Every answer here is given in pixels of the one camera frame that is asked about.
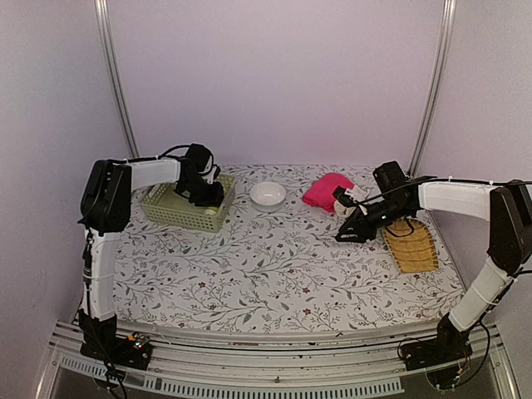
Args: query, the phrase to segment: metal rod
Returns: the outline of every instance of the metal rod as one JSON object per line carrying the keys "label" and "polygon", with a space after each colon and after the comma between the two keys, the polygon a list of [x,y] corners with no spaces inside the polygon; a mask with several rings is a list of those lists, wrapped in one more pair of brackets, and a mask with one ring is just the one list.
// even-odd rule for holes
{"label": "metal rod", "polygon": [[417,175],[421,164],[421,158],[426,148],[429,133],[431,131],[432,120],[436,113],[436,103],[440,92],[440,84],[443,77],[443,71],[446,66],[447,55],[451,44],[452,25],[455,19],[456,0],[445,0],[443,7],[443,16],[441,19],[440,38],[436,53],[436,62],[432,73],[431,89],[426,101],[421,128],[416,141],[414,154],[412,155],[408,174],[412,177]]}
{"label": "metal rod", "polygon": [[133,134],[131,120],[126,106],[126,98],[124,97],[124,92],[122,90],[118,64],[116,63],[115,47],[113,45],[111,34],[111,23],[109,20],[109,12],[107,11],[107,0],[95,0],[94,5],[96,8],[98,29],[100,31],[101,46],[103,48],[104,58],[106,59],[107,72],[109,73],[109,78],[111,80],[111,87],[115,96],[116,107],[118,108],[127,149],[132,158],[139,158],[140,152],[136,144],[135,135]]}

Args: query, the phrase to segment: pink towel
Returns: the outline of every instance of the pink towel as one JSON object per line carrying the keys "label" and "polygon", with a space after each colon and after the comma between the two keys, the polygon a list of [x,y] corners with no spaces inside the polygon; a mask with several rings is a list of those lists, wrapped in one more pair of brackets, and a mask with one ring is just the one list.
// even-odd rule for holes
{"label": "pink towel", "polygon": [[303,202],[310,206],[321,206],[327,212],[334,212],[336,199],[333,197],[333,192],[338,186],[352,189],[355,185],[338,173],[327,173],[313,183],[313,186],[303,196]]}

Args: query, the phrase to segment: yellow object in basket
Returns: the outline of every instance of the yellow object in basket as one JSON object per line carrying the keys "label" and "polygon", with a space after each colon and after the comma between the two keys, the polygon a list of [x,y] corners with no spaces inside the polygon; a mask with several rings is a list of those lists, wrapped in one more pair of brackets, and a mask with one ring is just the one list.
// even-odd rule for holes
{"label": "yellow object in basket", "polygon": [[416,219],[398,219],[382,230],[384,239],[402,273],[438,269],[438,255],[429,229]]}

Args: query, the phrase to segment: green plastic basket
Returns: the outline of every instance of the green plastic basket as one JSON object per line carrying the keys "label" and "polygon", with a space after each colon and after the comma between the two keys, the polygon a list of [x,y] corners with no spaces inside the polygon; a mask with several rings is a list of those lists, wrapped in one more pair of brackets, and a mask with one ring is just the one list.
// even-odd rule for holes
{"label": "green plastic basket", "polygon": [[151,187],[140,200],[140,206],[148,220],[216,233],[233,203],[236,179],[220,175],[217,181],[224,187],[225,196],[216,214],[204,214],[207,208],[190,204],[174,192],[175,184],[170,183]]}

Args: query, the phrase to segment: white cable tie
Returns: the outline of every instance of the white cable tie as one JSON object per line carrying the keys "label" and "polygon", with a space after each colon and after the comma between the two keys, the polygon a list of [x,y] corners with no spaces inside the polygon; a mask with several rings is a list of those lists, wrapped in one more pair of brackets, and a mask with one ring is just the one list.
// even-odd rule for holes
{"label": "white cable tie", "polygon": [[106,276],[100,276],[100,277],[92,277],[92,276],[87,276],[86,274],[83,274],[83,277],[84,278],[89,278],[90,280],[99,281],[99,280],[103,280],[105,278],[115,277],[115,274],[112,273],[112,274],[107,274]]}
{"label": "white cable tie", "polygon": [[473,289],[473,291],[475,291],[475,293],[479,296],[479,298],[482,299],[485,303],[489,305],[497,306],[498,303],[488,301],[486,298],[484,298],[484,296],[482,296],[481,293],[478,292],[478,290],[476,289],[474,285],[471,285],[471,289]]}

